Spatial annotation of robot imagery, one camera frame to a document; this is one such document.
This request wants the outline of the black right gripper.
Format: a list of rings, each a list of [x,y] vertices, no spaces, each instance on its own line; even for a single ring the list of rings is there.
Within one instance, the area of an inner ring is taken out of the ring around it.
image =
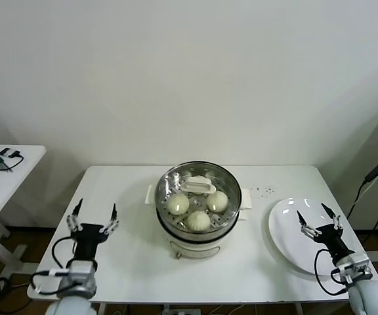
[[[324,244],[331,255],[332,261],[340,261],[353,254],[354,251],[349,249],[341,238],[343,235],[341,216],[336,215],[332,208],[328,207],[326,204],[321,203],[321,206],[332,220],[333,224],[313,228],[307,224],[301,213],[297,211],[297,216],[301,225],[301,232],[308,238],[314,238],[316,243]]]

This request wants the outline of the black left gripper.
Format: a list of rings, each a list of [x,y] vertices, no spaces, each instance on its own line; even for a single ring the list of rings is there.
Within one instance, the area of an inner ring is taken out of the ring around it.
[[[67,216],[66,222],[71,232],[70,236],[76,242],[74,259],[81,261],[93,261],[96,256],[98,245],[104,243],[119,225],[116,204],[113,204],[110,221],[107,225],[81,224],[78,216],[83,199],[80,199],[72,213]]]

